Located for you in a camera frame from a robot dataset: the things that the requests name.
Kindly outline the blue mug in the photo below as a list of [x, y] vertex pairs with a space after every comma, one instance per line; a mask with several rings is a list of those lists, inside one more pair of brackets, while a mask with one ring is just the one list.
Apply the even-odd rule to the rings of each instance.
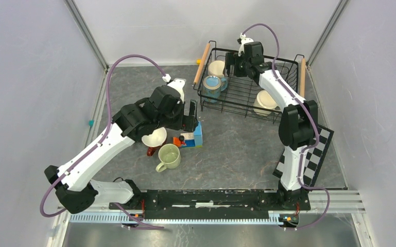
[[226, 77], [207, 76], [203, 81], [202, 96], [203, 100], [215, 103], [221, 93], [227, 88], [228, 81]]

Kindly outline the green mug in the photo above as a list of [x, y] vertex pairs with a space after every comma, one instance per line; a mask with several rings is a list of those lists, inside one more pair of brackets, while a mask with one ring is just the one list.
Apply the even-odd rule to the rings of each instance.
[[166, 144], [159, 150], [158, 158], [160, 163], [156, 167], [156, 172], [175, 169], [181, 162], [180, 149], [174, 144]]

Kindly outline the cream cup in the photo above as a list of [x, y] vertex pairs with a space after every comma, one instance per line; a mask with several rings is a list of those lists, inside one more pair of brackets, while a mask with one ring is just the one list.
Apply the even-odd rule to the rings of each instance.
[[273, 113], [281, 112], [281, 109], [275, 100], [269, 95], [266, 90], [261, 90], [254, 101], [253, 110], [259, 116], [269, 116]]

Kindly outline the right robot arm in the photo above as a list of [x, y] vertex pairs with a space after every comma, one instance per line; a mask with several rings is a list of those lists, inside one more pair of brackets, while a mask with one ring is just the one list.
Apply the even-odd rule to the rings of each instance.
[[264, 89], [282, 111], [279, 138], [285, 147], [283, 173], [277, 190], [277, 204], [292, 209], [306, 186], [303, 182], [308, 149], [318, 145], [318, 105], [298, 95], [277, 71], [275, 62], [265, 62], [261, 42], [238, 39], [239, 50], [229, 52], [226, 67], [236, 77], [249, 77]]

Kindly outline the red mug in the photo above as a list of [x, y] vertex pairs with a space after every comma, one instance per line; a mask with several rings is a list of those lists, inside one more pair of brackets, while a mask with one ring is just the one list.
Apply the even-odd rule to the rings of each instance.
[[167, 131], [165, 128], [158, 128], [152, 134], [144, 135], [142, 143], [148, 147], [146, 155], [153, 156], [167, 142]]

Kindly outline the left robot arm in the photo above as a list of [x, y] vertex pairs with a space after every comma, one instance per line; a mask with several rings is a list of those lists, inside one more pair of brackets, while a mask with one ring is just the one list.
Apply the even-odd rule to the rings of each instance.
[[133, 144], [162, 128], [193, 132], [198, 126], [196, 101], [184, 114], [183, 79], [156, 87], [150, 97], [121, 108], [105, 130], [66, 164], [48, 166], [44, 173], [55, 189], [59, 202], [71, 214], [92, 204], [120, 203], [128, 209], [141, 204], [141, 195], [131, 181], [100, 182], [93, 176], [111, 159]]

